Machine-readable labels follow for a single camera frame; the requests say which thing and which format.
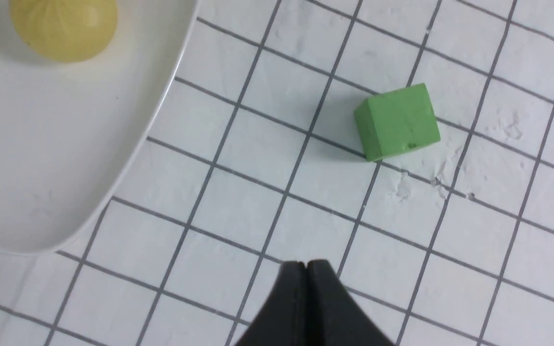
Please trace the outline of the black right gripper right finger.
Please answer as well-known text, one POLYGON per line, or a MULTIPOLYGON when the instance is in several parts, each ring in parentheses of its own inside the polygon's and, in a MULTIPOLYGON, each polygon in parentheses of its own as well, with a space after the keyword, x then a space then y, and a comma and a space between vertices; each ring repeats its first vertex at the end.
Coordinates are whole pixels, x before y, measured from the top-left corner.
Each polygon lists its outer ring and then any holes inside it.
POLYGON ((306 267, 309 295, 306 311, 308 346, 392 346, 337 277, 327 260, 306 267))

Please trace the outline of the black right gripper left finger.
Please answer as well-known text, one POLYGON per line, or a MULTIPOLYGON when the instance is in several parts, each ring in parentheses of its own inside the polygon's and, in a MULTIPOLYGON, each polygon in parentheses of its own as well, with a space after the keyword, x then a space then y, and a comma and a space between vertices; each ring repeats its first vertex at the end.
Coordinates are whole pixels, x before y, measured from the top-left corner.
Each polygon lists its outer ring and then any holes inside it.
POLYGON ((237 342, 238 346, 303 346, 306 317, 306 268, 286 261, 262 308, 237 342))

